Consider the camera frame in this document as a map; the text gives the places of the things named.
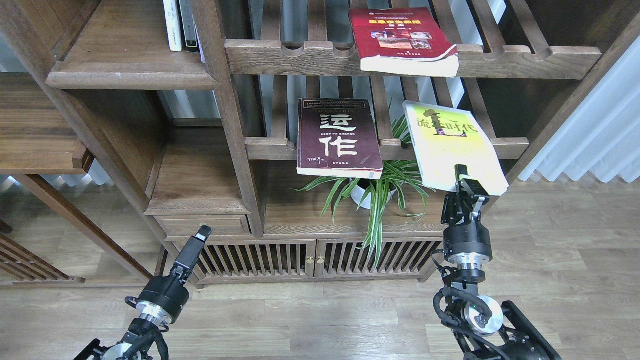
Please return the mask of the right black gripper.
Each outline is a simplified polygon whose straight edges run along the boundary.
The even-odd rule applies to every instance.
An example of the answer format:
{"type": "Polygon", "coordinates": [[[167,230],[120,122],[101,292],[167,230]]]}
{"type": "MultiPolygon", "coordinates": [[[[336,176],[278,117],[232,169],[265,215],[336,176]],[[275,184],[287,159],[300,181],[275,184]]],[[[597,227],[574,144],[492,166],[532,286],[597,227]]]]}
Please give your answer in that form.
{"type": "Polygon", "coordinates": [[[490,200],[486,189],[469,177],[467,166],[456,164],[456,193],[443,203],[441,223],[445,260],[455,265],[486,265],[493,260],[489,230],[481,223],[480,211],[490,200]]]}

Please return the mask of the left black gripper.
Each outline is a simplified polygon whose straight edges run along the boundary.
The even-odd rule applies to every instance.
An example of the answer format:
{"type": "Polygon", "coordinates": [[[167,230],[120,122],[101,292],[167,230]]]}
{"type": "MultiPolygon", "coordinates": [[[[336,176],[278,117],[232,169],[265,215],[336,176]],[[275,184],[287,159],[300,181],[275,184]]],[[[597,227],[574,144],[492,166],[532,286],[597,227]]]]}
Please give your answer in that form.
{"type": "Polygon", "coordinates": [[[185,282],[192,275],[208,237],[192,235],[174,261],[168,276],[154,276],[138,297],[128,296],[125,302],[141,313],[140,319],[155,326],[176,322],[189,300],[185,282]]]}

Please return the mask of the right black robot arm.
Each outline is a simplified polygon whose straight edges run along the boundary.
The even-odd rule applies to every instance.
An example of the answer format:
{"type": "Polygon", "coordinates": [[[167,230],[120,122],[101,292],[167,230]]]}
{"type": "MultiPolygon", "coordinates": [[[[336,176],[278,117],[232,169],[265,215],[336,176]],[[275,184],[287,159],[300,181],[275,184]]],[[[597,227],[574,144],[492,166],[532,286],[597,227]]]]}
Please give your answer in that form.
{"type": "Polygon", "coordinates": [[[483,265],[493,258],[489,230],[482,224],[482,206],[490,196],[455,166],[455,189],[445,196],[443,255],[451,266],[438,265],[442,287],[433,298],[441,323],[450,328],[466,360],[558,360],[560,354],[544,339],[512,301],[498,303],[480,295],[486,279],[483,265]]]}

